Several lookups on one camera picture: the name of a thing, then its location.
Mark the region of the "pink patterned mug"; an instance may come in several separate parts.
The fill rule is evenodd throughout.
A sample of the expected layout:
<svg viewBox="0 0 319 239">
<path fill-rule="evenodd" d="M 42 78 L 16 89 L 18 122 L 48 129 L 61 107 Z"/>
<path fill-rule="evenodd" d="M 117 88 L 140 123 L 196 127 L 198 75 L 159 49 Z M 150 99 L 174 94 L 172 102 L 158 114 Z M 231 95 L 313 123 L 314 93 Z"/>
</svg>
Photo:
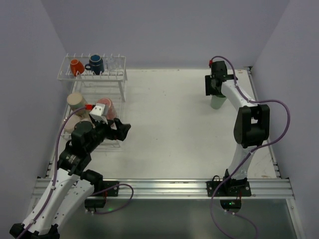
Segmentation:
<svg viewBox="0 0 319 239">
<path fill-rule="evenodd" d="M 108 107 L 108 112 L 107 112 L 107 119 L 108 120 L 113 120 L 114 118 L 117 117 L 117 112 L 114 107 L 114 104 L 110 98 L 101 98 L 97 102 L 97 104 L 104 104 Z"/>
</svg>

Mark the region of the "light green cup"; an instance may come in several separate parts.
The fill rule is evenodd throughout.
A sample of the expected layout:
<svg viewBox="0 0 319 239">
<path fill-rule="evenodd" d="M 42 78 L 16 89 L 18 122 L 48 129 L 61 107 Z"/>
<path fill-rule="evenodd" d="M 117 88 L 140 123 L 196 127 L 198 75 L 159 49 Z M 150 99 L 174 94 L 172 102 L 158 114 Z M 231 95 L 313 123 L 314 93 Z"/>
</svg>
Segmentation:
<svg viewBox="0 0 319 239">
<path fill-rule="evenodd" d="M 210 101 L 210 106 L 215 109 L 218 110 L 222 107 L 222 105 L 224 104 L 224 102 L 227 100 L 226 97 L 219 97 L 219 96 L 211 96 L 211 101 Z"/>
</svg>

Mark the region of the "pale pink mug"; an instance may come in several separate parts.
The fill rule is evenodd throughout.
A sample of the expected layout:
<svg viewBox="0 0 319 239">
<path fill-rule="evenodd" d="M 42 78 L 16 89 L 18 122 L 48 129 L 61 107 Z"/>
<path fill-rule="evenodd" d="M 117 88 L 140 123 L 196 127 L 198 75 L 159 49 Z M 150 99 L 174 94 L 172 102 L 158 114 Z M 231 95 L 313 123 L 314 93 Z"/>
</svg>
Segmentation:
<svg viewBox="0 0 319 239">
<path fill-rule="evenodd" d="M 64 130 L 67 133 L 72 133 L 76 124 L 87 120 L 86 118 L 80 118 L 78 115 L 72 115 L 70 119 L 66 122 Z"/>
</svg>

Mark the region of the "cream floral mug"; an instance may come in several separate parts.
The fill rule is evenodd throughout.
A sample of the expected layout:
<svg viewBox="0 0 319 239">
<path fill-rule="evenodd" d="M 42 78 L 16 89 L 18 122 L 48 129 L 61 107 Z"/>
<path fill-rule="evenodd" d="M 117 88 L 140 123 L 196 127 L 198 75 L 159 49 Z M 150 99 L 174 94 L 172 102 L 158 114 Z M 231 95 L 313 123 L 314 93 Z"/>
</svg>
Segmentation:
<svg viewBox="0 0 319 239">
<path fill-rule="evenodd" d="M 80 92 L 69 94 L 67 97 L 67 103 L 73 112 L 87 105 L 87 101 Z M 80 110 L 77 111 L 75 114 L 81 119 L 89 117 L 89 112 L 87 110 Z"/>
</svg>

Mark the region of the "clear plastic cup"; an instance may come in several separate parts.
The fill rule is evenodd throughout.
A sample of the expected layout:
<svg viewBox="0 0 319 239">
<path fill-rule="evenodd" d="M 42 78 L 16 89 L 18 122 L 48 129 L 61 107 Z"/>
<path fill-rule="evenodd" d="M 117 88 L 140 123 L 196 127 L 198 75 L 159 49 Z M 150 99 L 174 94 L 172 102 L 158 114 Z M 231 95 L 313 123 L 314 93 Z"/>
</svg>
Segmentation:
<svg viewBox="0 0 319 239">
<path fill-rule="evenodd" d="M 107 58 L 107 68 L 108 71 L 117 71 L 120 68 L 120 63 L 118 58 L 110 56 Z"/>
</svg>

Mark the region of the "dark blue mug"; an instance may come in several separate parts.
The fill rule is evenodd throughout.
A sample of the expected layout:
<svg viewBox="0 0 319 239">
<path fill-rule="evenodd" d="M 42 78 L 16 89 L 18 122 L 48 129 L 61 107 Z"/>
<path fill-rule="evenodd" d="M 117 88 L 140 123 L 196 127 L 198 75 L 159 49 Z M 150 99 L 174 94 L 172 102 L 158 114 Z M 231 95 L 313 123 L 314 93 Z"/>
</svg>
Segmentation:
<svg viewBox="0 0 319 239">
<path fill-rule="evenodd" d="M 92 71 L 95 75 L 101 75 L 105 71 L 103 59 L 97 54 L 90 56 L 89 63 L 84 67 L 86 70 Z"/>
</svg>

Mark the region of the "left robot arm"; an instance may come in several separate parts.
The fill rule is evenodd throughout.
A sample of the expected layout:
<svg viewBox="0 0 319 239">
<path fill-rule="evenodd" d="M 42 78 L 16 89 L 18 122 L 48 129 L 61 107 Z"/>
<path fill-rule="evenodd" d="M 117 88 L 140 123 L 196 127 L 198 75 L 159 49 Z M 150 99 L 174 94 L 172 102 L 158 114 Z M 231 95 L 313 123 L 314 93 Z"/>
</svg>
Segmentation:
<svg viewBox="0 0 319 239">
<path fill-rule="evenodd" d="M 77 208 L 89 196 L 104 191 L 103 176 L 85 169 L 91 153 L 105 139 L 125 140 L 130 129 L 130 124 L 118 118 L 108 123 L 77 123 L 40 200 L 22 223 L 12 225 L 9 233 L 16 239 L 58 239 L 59 231 Z"/>
</svg>

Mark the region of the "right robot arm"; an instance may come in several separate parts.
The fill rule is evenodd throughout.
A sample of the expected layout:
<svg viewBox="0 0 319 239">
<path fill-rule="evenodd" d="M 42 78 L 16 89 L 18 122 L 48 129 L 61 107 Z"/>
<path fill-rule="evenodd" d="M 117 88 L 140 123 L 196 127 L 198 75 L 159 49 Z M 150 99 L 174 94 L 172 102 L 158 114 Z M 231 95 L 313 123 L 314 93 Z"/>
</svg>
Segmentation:
<svg viewBox="0 0 319 239">
<path fill-rule="evenodd" d="M 205 76 L 205 93 L 211 96 L 213 109 L 221 108 L 229 100 L 237 111 L 233 129 L 237 143 L 234 157 L 223 178 L 218 176 L 207 181 L 209 197 L 250 197 L 247 179 L 248 169 L 253 158 L 253 149 L 261 146 L 269 137 L 270 108 L 243 97 L 243 90 L 234 81 L 236 77 L 228 74 L 224 61 L 209 61 L 210 75 Z"/>
</svg>

